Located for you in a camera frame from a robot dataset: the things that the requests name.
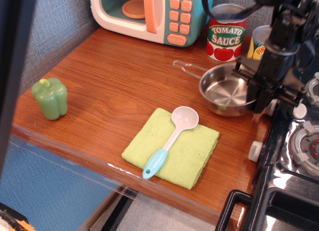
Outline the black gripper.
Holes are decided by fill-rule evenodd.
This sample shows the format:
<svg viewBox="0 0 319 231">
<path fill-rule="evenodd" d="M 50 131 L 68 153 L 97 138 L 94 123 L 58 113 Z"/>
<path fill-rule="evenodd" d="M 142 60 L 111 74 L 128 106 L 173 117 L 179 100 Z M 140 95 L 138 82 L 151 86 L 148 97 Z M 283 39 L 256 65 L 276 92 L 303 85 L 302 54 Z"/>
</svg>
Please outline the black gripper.
<svg viewBox="0 0 319 231">
<path fill-rule="evenodd" d="M 246 101 L 256 100 L 254 113 L 260 114 L 272 99 L 299 105 L 306 92 L 305 85 L 293 74 L 299 49 L 299 45 L 288 51 L 267 45 L 261 60 L 236 58 L 232 74 L 246 81 Z"/>
</svg>

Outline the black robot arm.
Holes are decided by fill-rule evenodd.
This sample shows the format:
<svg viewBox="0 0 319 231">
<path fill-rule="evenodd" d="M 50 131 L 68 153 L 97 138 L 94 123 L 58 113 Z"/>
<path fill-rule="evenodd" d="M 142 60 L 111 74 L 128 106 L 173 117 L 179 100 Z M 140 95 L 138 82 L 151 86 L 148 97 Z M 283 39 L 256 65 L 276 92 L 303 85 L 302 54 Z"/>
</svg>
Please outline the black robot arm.
<svg viewBox="0 0 319 231">
<path fill-rule="evenodd" d="M 246 100 L 257 114 L 273 99 L 297 106 L 306 87 L 293 74 L 304 71 L 315 58 L 312 43 L 319 29 L 319 0 L 255 0 L 273 6 L 272 30 L 261 60 L 236 59 L 233 74 L 247 82 Z"/>
</svg>

